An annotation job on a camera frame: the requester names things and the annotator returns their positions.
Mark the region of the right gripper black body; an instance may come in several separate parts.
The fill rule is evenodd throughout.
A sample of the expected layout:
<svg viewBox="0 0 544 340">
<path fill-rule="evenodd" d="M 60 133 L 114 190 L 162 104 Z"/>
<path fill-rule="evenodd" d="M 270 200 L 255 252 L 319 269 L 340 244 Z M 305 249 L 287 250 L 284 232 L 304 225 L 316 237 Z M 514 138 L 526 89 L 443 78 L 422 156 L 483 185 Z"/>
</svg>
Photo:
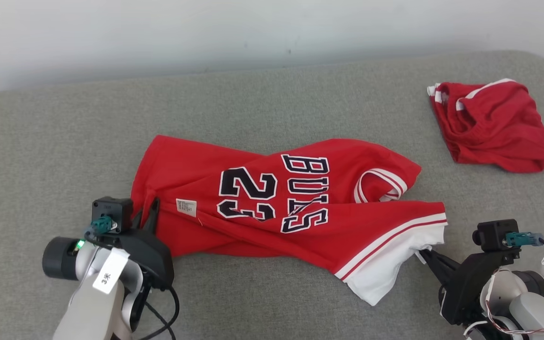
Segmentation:
<svg viewBox="0 0 544 340">
<path fill-rule="evenodd" d="M 469 255 L 452 273 L 445 287 L 441 316 L 451 325 L 465 325 L 481 318 L 480 295 L 492 274 L 520 258 L 520 250 Z"/>
</svg>

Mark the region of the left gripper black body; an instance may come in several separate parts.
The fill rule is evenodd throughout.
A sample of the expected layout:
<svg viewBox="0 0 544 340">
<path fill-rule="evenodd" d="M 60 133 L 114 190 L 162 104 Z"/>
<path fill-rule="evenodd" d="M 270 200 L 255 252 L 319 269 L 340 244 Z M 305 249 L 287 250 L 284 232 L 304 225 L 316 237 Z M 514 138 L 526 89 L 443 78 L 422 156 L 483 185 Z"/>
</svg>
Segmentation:
<svg viewBox="0 0 544 340">
<path fill-rule="evenodd" d="M 129 229 L 120 234 L 107 234 L 107 243 L 125 250 L 129 259 L 153 278 L 153 288 L 170 290 L 174 280 L 171 252 L 153 233 Z"/>
</svg>

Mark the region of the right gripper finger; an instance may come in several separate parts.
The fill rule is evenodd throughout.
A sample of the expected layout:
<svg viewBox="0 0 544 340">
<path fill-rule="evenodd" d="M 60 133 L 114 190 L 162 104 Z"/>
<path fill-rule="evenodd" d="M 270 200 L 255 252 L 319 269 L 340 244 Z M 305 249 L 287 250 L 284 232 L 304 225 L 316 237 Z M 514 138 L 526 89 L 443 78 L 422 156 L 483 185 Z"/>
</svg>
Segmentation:
<svg viewBox="0 0 544 340">
<path fill-rule="evenodd" d="M 436 250 L 423 249 L 418 253 L 441 284 L 448 284 L 460 267 L 460 263 Z"/>
</svg>

